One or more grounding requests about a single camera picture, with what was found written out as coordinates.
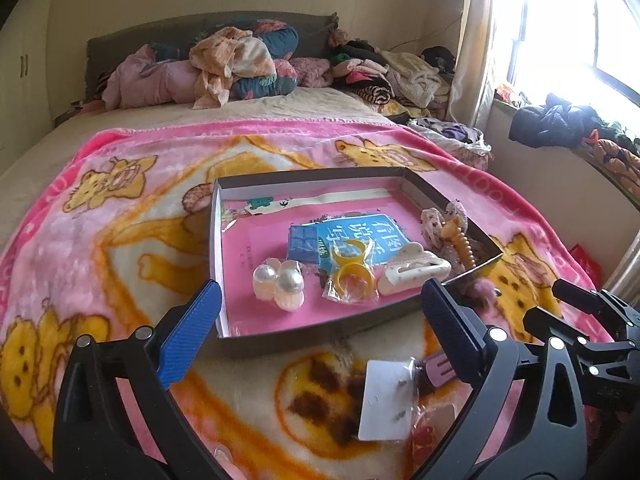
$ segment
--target pearl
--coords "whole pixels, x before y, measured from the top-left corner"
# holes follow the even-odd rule
[[[256,282],[272,282],[276,279],[276,271],[268,265],[261,265],[254,270],[254,281]]]
[[[285,269],[278,273],[276,287],[286,294],[297,294],[305,289],[305,280],[297,270]]]

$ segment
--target beige bedsheet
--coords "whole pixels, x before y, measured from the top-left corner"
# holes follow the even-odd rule
[[[229,102],[219,109],[191,110],[191,105],[162,105],[76,116],[44,137],[0,176],[0,247],[4,248],[27,210],[74,153],[97,132],[109,128],[146,129],[250,118],[388,122],[356,99],[331,88],[297,88],[288,96]]]

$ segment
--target windowsill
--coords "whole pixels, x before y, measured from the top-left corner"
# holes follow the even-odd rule
[[[513,117],[514,114],[518,111],[518,109],[515,106],[505,103],[504,101],[500,101],[500,99],[494,98],[494,106],[499,108],[509,117]]]
[[[508,103],[500,101],[498,99],[494,99],[494,106],[501,110],[503,113],[508,115],[510,118],[513,118],[518,109],[515,106],[512,106]],[[640,211],[640,198],[633,196],[631,192],[626,190],[620,181],[611,173],[607,168],[601,165],[593,155],[589,152],[589,150],[583,146],[577,146],[576,148],[570,150],[574,155],[579,156],[582,160],[588,163],[592,168],[594,168],[597,172],[599,172],[604,178],[609,180],[620,193],[622,193],[628,200],[631,202],[638,211]]]

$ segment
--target dark jacket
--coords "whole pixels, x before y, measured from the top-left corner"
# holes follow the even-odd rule
[[[532,148],[574,148],[593,130],[599,130],[600,138],[611,135],[610,128],[590,106],[574,106],[549,94],[545,106],[525,106],[515,113],[509,138]]]

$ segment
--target cabinet door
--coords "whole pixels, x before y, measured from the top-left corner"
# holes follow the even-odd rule
[[[22,112],[24,55],[21,3],[22,0],[0,30],[0,173],[24,152],[29,143]]]
[[[26,0],[25,19],[22,20],[22,113],[28,125],[25,131],[30,145],[34,145],[51,131],[47,76],[47,22],[51,0]]]
[[[51,130],[45,59],[51,0],[19,0],[0,30],[0,173]]]

